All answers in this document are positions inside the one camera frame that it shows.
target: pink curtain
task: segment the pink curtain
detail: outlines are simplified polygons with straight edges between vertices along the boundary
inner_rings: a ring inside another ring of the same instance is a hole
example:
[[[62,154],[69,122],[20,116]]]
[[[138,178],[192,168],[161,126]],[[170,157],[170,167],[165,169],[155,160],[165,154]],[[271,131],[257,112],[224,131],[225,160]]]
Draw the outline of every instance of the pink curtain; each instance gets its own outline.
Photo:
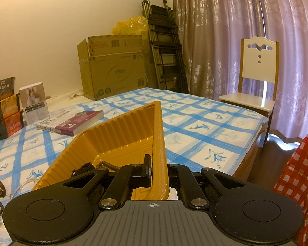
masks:
[[[267,37],[279,41],[276,103],[270,133],[287,138],[308,134],[308,0],[261,0]],[[268,86],[267,97],[273,87]]]
[[[258,0],[174,0],[190,93],[217,100],[237,92],[242,38],[262,36]],[[280,42],[271,131],[288,142],[308,133],[308,0],[261,0],[267,38]],[[272,96],[268,84],[267,97]],[[242,92],[262,96],[245,79]]]

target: white wall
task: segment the white wall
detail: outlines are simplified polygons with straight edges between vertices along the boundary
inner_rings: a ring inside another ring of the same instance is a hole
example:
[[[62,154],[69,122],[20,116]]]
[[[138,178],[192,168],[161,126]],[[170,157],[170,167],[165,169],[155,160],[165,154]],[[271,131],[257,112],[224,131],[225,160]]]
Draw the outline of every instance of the white wall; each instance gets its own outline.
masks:
[[[151,0],[163,5],[162,0]],[[142,0],[0,0],[0,79],[42,81],[46,95],[82,88],[76,45],[141,15]]]

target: gray ribbed plate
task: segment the gray ribbed plate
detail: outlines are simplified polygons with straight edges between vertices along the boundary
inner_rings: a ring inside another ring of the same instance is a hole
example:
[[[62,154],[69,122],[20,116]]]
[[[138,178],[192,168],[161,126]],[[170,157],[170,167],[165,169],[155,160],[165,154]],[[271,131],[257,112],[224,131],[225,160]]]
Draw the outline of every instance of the gray ribbed plate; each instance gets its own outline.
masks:
[[[23,244],[15,242],[13,246]],[[182,201],[126,201],[123,208],[99,214],[94,224],[64,246],[241,246],[225,236],[205,212]],[[296,246],[294,242],[284,244]]]

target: chair seat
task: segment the chair seat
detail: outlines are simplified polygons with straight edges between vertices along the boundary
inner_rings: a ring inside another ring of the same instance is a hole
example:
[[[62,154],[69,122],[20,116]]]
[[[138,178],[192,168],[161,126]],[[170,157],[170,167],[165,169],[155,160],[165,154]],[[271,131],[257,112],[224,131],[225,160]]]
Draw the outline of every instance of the chair seat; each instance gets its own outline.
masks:
[[[221,101],[227,101],[235,104],[240,104],[266,112],[271,112],[274,108],[275,101],[270,99],[263,99],[262,97],[249,95],[246,93],[231,93],[219,96]]]

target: chair leg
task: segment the chair leg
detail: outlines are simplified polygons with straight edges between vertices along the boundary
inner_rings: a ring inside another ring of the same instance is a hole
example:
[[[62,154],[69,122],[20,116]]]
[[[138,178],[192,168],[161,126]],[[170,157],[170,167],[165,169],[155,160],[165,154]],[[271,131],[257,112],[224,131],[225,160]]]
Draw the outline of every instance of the chair leg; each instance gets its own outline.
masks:
[[[265,137],[264,143],[266,143],[267,139],[268,139],[268,134],[269,134],[269,130],[270,130],[270,123],[272,122],[272,118],[273,118],[273,112],[274,112],[274,109],[272,110],[272,112],[269,116],[268,127],[267,127],[267,132],[266,132],[266,137]]]

